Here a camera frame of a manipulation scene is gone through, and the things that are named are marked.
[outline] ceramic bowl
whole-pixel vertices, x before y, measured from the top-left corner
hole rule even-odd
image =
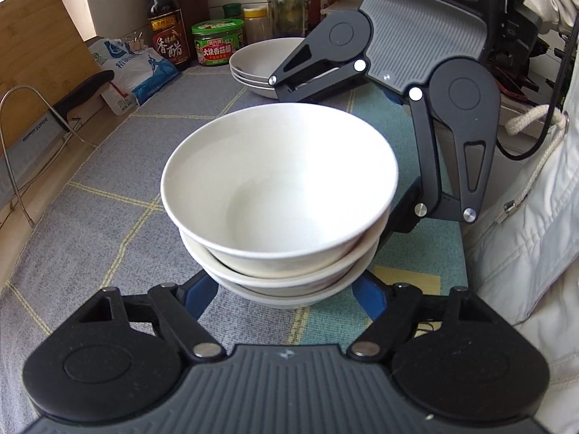
[[[303,37],[283,37],[243,47],[229,59],[232,72],[247,80],[267,82],[273,72],[303,42]]]
[[[243,80],[242,78],[234,75],[233,73],[231,75],[236,81],[238,81],[242,85],[247,86],[249,90],[254,92],[255,94],[263,96],[264,98],[277,99],[276,90],[274,88],[271,88],[271,86],[269,85],[267,85],[268,87],[257,86],[256,84],[254,84],[256,83],[254,81]]]
[[[231,70],[231,76],[233,78],[235,78],[237,81],[239,81],[240,83],[245,83],[248,86],[255,86],[255,87],[259,87],[259,88],[267,88],[267,89],[274,89],[272,88],[269,83],[267,81],[255,81],[255,80],[249,80],[247,78],[242,77],[241,75],[239,75],[238,73],[234,72],[233,70]]]
[[[161,198],[172,221],[251,277],[335,263],[386,212],[398,165],[386,139],[328,106],[275,103],[201,127],[169,158]]]
[[[193,238],[188,237],[180,230],[181,240],[189,254],[195,259],[206,271],[212,272],[219,278],[241,285],[249,290],[276,297],[298,297],[307,295],[331,286],[334,282],[341,279],[363,255],[365,255],[374,245],[380,235],[390,215],[390,208],[384,215],[372,225],[368,231],[358,240],[352,251],[336,263],[299,277],[286,277],[280,279],[263,279],[249,277],[222,264],[213,256],[205,246],[196,242]]]
[[[342,277],[342,279],[338,280],[330,287],[309,295],[302,295],[299,297],[273,297],[270,295],[262,295],[253,290],[246,289],[245,287],[222,279],[212,272],[207,271],[207,274],[209,274],[215,282],[222,285],[226,289],[229,289],[231,292],[239,295],[240,297],[246,298],[247,300],[251,300],[259,305],[263,305],[264,307],[280,310],[299,309],[300,307],[309,307],[310,305],[321,302],[326,298],[330,298],[351,285],[370,265],[374,255],[376,254],[377,248],[378,241],[374,243],[372,248],[365,255],[356,261],[354,266],[352,266],[352,268],[344,275],[344,277]]]

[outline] small green jar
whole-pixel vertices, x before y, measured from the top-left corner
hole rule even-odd
[[[236,20],[243,19],[243,10],[241,3],[227,3],[223,5],[223,14],[226,18],[234,18]]]
[[[225,65],[244,45],[243,20],[204,21],[191,28],[199,64],[205,67]]]

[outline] cutting board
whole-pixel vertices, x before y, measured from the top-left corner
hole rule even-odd
[[[54,104],[99,71],[62,0],[0,3],[0,98],[29,84]],[[7,148],[46,111],[30,90],[11,94],[0,119]]]

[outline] soy sauce bottle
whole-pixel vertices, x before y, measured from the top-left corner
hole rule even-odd
[[[191,64],[187,33],[177,0],[151,0],[148,8],[153,48],[183,71]]]

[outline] ribbed gray surface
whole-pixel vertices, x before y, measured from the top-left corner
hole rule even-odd
[[[363,0],[360,10],[374,31],[368,75],[400,94],[444,60],[479,59],[486,41],[483,20],[439,0]]]
[[[40,420],[30,434],[545,434],[534,421],[474,429],[426,420],[383,370],[336,346],[239,346],[199,365],[175,395],[141,418],[108,427]]]

